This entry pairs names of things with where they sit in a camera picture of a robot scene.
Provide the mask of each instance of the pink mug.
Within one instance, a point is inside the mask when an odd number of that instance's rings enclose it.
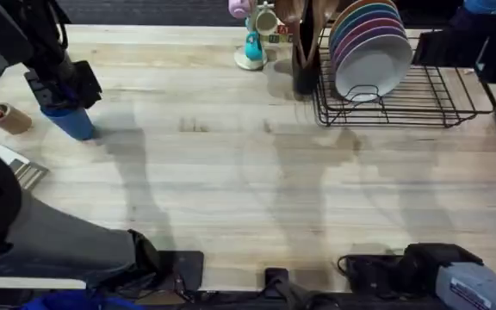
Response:
[[[234,18],[246,18],[254,10],[254,0],[229,0],[229,13]]]

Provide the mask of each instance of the wooden utensil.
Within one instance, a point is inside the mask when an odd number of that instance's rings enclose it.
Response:
[[[311,41],[311,49],[309,50],[309,55],[307,56],[306,64],[303,67],[310,66],[315,58],[315,53],[317,52],[317,47],[319,45],[318,38],[319,34],[323,31],[326,23],[331,18],[332,14],[336,12],[336,9],[340,5],[340,0],[313,0],[313,40]]]
[[[306,1],[305,0],[276,0],[275,14],[282,23],[292,29],[292,43],[297,48],[302,64],[306,63],[306,54],[300,43],[300,21],[303,17]]]

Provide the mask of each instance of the white plate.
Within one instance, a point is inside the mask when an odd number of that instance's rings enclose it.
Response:
[[[405,38],[394,34],[378,35],[347,54],[336,70],[336,89],[353,102],[374,100],[386,95],[403,80],[411,61],[411,45]]]

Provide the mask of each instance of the purple plate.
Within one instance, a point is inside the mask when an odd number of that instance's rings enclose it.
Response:
[[[338,27],[336,31],[331,34],[330,36],[330,41],[329,41],[329,51],[333,53],[336,51],[336,46],[340,43],[342,38],[346,36],[351,30],[353,30],[355,27],[361,25],[364,22],[368,22],[373,19],[377,18],[394,18],[395,20],[399,21],[400,18],[397,16],[395,10],[391,7],[383,7],[380,10],[373,10],[370,12],[366,12],[362,15],[352,15],[349,16],[348,18],[351,18],[350,21],[346,24],[345,27]]]
[[[334,50],[334,54],[331,56],[332,62],[336,62],[335,59],[338,57],[338,55],[344,50],[345,47],[347,47],[348,44],[350,44],[350,42],[355,40],[359,35],[364,34],[369,30],[381,28],[381,27],[396,27],[399,28],[401,31],[404,31],[403,26],[400,24],[400,22],[393,18],[377,18],[364,22],[361,25],[355,27],[353,30],[351,30],[340,41],[340,43]]]
[[[353,49],[358,47],[361,43],[384,34],[398,35],[406,40],[405,32],[397,27],[379,27],[367,30],[352,40],[335,59],[332,59],[332,68],[336,71],[348,53],[353,51]]]

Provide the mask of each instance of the gray fabric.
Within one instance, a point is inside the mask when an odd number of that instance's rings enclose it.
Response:
[[[73,23],[242,26],[228,0],[58,0]]]

